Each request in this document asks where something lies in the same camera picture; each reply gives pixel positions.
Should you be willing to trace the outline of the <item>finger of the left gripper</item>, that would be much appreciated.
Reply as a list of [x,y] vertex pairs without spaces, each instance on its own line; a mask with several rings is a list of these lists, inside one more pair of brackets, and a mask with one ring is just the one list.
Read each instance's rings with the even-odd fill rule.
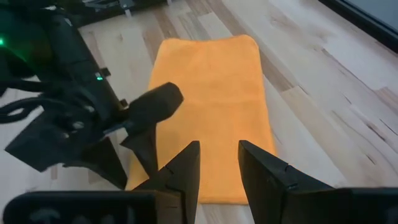
[[87,143],[81,141],[82,136],[68,134],[51,124],[33,122],[7,145],[5,151],[39,172],[57,164],[84,167],[117,188],[125,188],[127,175],[111,140],[106,137]]
[[158,171],[156,127],[170,118],[184,100],[180,88],[165,83],[154,88],[129,104],[125,130],[127,137],[121,145],[132,150],[148,176]]

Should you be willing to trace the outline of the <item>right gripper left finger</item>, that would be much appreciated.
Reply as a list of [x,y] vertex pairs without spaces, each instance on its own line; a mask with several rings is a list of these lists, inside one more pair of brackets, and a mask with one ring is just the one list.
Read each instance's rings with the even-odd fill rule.
[[5,207],[3,224],[194,224],[200,143],[192,141],[133,190],[29,192]]

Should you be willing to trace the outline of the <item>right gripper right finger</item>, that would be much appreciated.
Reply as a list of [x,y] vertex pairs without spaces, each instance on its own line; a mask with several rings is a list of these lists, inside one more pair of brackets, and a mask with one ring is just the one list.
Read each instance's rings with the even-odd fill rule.
[[397,187],[334,188],[246,140],[238,161],[255,224],[398,224]]

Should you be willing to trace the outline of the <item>orange microfiber towel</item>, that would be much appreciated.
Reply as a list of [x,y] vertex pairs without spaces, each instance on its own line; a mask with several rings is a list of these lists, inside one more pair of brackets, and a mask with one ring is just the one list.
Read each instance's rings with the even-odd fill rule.
[[172,82],[184,97],[156,129],[157,161],[166,165],[190,142],[200,142],[200,203],[247,204],[238,143],[275,154],[259,47],[248,35],[194,41],[164,40],[149,88]]

